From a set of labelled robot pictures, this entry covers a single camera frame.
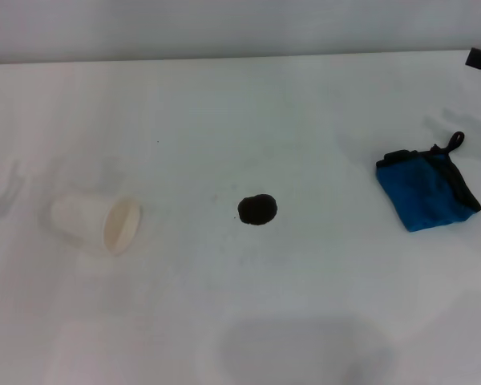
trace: white wall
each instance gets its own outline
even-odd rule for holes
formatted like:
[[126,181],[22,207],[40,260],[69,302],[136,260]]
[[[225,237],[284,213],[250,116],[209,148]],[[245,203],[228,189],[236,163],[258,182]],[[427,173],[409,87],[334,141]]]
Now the white wall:
[[0,0],[0,63],[481,46],[481,0]]

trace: blue cloth bag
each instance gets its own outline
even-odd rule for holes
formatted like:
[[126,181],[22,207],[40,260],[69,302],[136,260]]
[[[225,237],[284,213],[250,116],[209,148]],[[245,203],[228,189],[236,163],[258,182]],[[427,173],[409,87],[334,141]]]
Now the blue cloth bag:
[[456,132],[446,148],[400,150],[376,163],[376,177],[410,232],[466,221],[481,205],[449,157],[465,135]]

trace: paper cup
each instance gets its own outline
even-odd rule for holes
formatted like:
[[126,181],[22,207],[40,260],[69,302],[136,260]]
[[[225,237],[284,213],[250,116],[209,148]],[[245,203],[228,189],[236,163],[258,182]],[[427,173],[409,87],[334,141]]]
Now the paper cup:
[[50,216],[52,224],[64,233],[117,255],[134,239],[141,208],[132,198],[72,193],[54,201]]

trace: white table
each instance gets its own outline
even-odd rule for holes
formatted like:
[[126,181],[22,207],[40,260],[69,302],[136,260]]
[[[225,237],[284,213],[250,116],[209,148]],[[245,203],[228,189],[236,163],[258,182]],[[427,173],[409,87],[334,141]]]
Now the white table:
[[[462,130],[481,203],[466,57],[0,66],[0,384],[481,384],[481,213],[408,233],[374,177]],[[72,189],[142,200],[137,244],[50,231]]]

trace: black lump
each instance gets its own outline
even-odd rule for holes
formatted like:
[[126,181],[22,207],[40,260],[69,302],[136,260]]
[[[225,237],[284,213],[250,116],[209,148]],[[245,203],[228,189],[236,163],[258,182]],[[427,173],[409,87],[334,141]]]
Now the black lump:
[[249,225],[265,225],[278,211],[276,200],[267,194],[247,197],[240,201],[237,209],[239,218]]

